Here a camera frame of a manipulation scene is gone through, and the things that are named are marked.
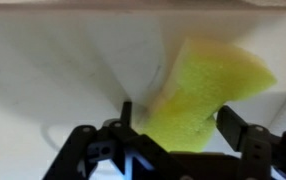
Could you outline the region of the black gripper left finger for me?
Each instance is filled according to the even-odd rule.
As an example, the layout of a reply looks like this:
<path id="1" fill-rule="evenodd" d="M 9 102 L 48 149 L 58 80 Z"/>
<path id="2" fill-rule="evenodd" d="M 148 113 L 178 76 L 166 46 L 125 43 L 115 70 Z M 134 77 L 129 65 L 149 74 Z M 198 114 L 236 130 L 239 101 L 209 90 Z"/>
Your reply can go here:
<path id="1" fill-rule="evenodd" d="M 130 125 L 131 117 L 132 117 L 132 103 L 130 101 L 126 101 L 123 103 L 123 106 L 122 106 L 120 120 L 124 124 Z"/>

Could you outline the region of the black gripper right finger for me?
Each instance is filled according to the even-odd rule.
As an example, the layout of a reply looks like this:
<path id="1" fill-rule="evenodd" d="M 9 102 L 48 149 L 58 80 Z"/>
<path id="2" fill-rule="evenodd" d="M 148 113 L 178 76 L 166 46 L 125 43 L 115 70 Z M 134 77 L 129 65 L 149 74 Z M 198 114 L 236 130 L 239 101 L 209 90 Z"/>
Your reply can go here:
<path id="1" fill-rule="evenodd" d="M 218 111 L 216 127 L 229 146 L 235 152 L 240 152 L 242 134 L 246 131 L 248 124 L 229 106 L 224 105 Z"/>

